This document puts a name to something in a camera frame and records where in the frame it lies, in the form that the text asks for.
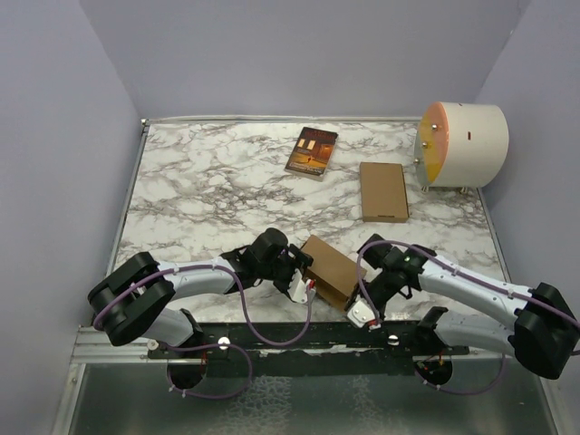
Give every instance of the book cover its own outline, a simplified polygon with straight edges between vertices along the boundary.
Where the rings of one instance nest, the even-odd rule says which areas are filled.
[[[338,133],[304,127],[285,170],[309,179],[322,180],[337,137]]]

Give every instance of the cylindrical object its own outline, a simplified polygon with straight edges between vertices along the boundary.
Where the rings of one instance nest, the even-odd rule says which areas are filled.
[[[479,188],[499,172],[508,153],[508,124],[498,106],[434,102],[415,138],[422,186]]]

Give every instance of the marble countertop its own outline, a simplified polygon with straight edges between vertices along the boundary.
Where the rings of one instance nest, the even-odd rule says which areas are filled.
[[[339,134],[322,182],[284,171],[304,126]],[[166,261],[209,259],[277,227],[290,243],[300,246],[315,234],[353,260],[376,232],[434,248],[462,266],[502,278],[478,193],[421,192],[412,165],[415,131],[414,123],[405,122],[151,125],[117,265],[139,251]],[[361,161],[402,164],[411,213],[407,223],[363,223]],[[270,283],[248,289],[246,297],[252,320],[305,319],[306,307],[291,303]],[[386,318],[418,319],[434,305],[473,313],[444,296],[416,292],[408,301],[395,296]],[[169,307],[185,307],[201,322],[244,321],[236,294],[180,299]],[[314,301],[313,321],[335,320],[345,319],[324,300]]]

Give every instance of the bolt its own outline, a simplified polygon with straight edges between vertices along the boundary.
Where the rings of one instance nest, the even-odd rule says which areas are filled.
[[[229,344],[229,338],[227,337],[221,337],[219,340],[217,340],[217,344]],[[228,346],[219,346],[219,349],[221,349],[222,351],[225,351],[228,348]]]
[[[147,349],[150,351],[156,351],[160,347],[160,344],[156,340],[147,341]]]
[[[387,338],[387,344],[390,346],[398,346],[399,345],[399,337],[395,334],[389,335]]]

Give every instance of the lavender wall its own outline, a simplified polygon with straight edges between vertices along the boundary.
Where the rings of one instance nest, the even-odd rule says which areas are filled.
[[[528,0],[81,0],[144,117],[472,102]]]
[[[0,7],[0,432],[48,433],[140,121],[74,0]]]
[[[546,281],[580,314],[580,3],[533,0],[486,80],[478,102],[497,104],[509,126],[504,168],[485,196],[516,281]],[[561,385],[580,392],[580,360]],[[580,416],[574,414],[580,428]]]

